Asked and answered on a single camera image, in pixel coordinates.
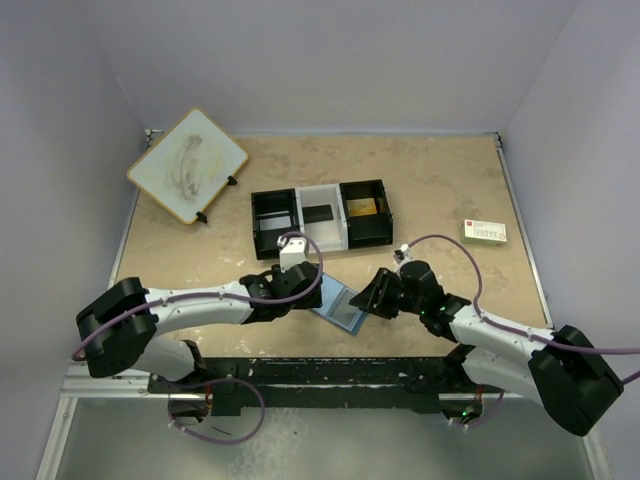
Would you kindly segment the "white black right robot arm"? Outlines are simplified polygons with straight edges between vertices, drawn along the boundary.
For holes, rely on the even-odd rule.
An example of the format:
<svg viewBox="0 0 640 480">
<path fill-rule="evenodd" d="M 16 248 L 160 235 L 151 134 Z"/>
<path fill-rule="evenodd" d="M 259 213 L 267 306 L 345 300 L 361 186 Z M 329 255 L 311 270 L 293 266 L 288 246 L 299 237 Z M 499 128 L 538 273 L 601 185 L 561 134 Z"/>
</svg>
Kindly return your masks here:
<svg viewBox="0 0 640 480">
<path fill-rule="evenodd" d="M 434 336 L 455 343 L 445 357 L 456 382 L 496 387 L 541 405 L 564 430 L 586 435 L 624 391 L 621 379 L 578 329 L 524 330 L 479 314 L 447 293 L 424 261 L 381 268 L 351 305 L 384 319 L 412 313 Z"/>
</svg>

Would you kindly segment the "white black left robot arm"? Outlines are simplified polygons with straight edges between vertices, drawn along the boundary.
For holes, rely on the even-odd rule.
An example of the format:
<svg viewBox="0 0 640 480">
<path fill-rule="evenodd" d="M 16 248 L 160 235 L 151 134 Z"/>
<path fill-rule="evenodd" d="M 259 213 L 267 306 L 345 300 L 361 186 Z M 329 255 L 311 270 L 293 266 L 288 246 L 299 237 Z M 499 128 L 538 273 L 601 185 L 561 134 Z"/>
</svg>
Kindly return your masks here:
<svg viewBox="0 0 640 480">
<path fill-rule="evenodd" d="M 322 264 L 303 261 L 203 289 L 146 288 L 137 277 L 125 278 L 77 314 L 80 344 L 72 359 L 85 362 L 94 378 L 137 369 L 182 382 L 203 373 L 204 360 L 195 342 L 172 341 L 169 333 L 272 322 L 292 310 L 319 308 L 322 274 Z"/>
</svg>

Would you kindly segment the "blue leather card holder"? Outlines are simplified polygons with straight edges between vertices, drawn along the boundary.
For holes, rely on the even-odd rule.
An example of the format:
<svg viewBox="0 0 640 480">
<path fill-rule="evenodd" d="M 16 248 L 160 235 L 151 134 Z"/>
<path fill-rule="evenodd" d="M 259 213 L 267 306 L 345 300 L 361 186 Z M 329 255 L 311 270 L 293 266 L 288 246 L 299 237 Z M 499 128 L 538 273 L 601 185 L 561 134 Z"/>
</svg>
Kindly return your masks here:
<svg viewBox="0 0 640 480">
<path fill-rule="evenodd" d="M 367 314 L 350 304 L 357 292 L 324 273 L 321 281 L 322 305 L 312 311 L 347 333 L 358 334 Z"/>
</svg>

